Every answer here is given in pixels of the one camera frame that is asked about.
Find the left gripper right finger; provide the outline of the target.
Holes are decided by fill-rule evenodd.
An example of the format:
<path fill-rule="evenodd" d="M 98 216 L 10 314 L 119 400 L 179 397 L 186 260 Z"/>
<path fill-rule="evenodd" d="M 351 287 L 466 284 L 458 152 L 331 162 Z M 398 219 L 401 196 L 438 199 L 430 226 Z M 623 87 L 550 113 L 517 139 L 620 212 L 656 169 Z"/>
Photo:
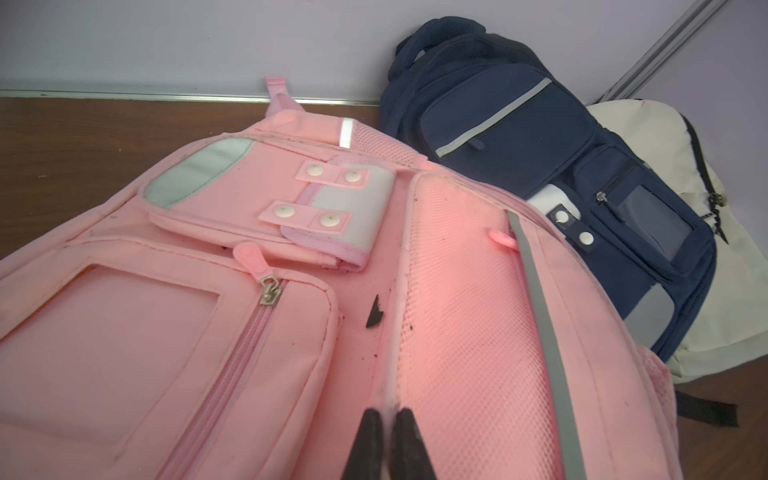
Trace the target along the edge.
<path fill-rule="evenodd" d="M 395 416 L 391 447 L 391 478 L 395 480 L 436 480 L 415 415 L 409 408 Z"/>

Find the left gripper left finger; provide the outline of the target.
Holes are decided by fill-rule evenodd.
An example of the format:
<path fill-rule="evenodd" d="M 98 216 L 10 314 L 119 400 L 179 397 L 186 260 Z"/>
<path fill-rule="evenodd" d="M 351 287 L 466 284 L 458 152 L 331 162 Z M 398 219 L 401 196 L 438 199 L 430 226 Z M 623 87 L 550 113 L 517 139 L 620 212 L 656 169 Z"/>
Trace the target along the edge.
<path fill-rule="evenodd" d="M 384 452 L 381 414 L 372 408 L 363 412 L 342 480 L 380 480 Z"/>

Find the pink backpack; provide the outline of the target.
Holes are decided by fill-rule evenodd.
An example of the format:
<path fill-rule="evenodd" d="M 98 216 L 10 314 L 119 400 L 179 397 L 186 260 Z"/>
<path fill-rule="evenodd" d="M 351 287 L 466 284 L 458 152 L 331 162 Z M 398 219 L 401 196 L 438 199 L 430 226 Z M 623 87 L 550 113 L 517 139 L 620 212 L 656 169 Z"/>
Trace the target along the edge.
<path fill-rule="evenodd" d="M 1 263 L 5 479 L 341 479 L 413 411 L 437 479 L 678 479 L 675 393 L 528 202 L 283 79 Z"/>

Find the cream canvas backpack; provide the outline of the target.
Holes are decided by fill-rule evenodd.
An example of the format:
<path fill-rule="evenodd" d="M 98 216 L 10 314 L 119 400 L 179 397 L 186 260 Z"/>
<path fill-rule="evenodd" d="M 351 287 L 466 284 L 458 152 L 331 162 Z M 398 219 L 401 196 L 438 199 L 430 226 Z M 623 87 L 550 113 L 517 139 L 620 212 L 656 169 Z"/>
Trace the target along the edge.
<path fill-rule="evenodd" d="M 666 365 L 675 385 L 767 354 L 767 261 L 736 220 L 692 123 L 652 100 L 615 100 L 589 112 L 618 134 L 715 232 L 717 266 L 708 295 Z"/>

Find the navy blue backpack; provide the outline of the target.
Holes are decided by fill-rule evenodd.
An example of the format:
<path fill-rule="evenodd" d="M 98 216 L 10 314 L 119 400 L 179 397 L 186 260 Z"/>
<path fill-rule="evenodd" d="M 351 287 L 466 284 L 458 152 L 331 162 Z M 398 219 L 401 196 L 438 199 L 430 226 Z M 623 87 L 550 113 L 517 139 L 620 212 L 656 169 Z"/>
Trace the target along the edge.
<path fill-rule="evenodd" d="M 396 47 L 379 128 L 532 204 L 579 253 L 633 339 L 672 358 L 716 270 L 709 225 L 527 45 L 462 17 Z"/>

